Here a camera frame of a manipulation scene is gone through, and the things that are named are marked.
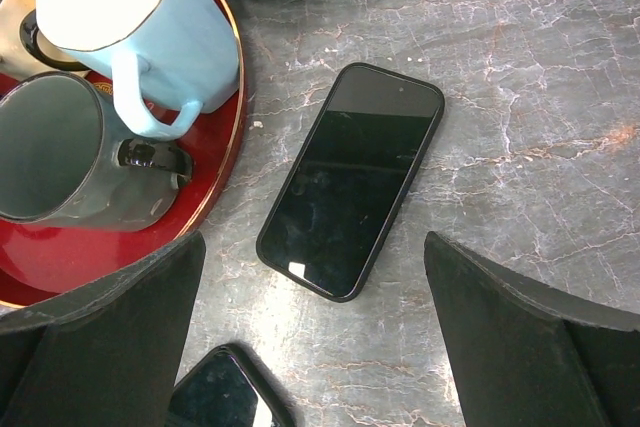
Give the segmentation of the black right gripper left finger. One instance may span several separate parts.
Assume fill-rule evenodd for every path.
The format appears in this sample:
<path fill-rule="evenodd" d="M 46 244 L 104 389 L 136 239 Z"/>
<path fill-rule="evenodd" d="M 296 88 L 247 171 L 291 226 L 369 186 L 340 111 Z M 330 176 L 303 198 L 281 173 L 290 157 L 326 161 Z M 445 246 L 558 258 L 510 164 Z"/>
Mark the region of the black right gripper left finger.
<path fill-rule="evenodd" d="M 2 425 L 163 425 L 205 254 L 195 231 L 3 315 Z"/>

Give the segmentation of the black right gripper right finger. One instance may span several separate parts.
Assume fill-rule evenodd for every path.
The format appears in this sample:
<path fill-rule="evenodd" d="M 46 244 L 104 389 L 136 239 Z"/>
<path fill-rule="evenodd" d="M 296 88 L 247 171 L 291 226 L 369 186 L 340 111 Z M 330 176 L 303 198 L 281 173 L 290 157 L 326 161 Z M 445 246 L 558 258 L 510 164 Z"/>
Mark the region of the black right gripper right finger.
<path fill-rule="evenodd" d="M 639 317 L 431 231 L 426 277 L 468 426 L 636 426 Z"/>

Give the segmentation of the black phone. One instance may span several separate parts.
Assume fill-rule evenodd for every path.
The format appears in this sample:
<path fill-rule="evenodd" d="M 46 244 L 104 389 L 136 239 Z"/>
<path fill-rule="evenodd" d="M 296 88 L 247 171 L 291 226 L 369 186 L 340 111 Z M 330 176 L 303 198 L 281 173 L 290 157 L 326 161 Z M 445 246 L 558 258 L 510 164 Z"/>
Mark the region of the black phone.
<path fill-rule="evenodd" d="M 167 426 L 294 427 L 295 419 L 247 352 L 215 347 L 175 386 Z"/>

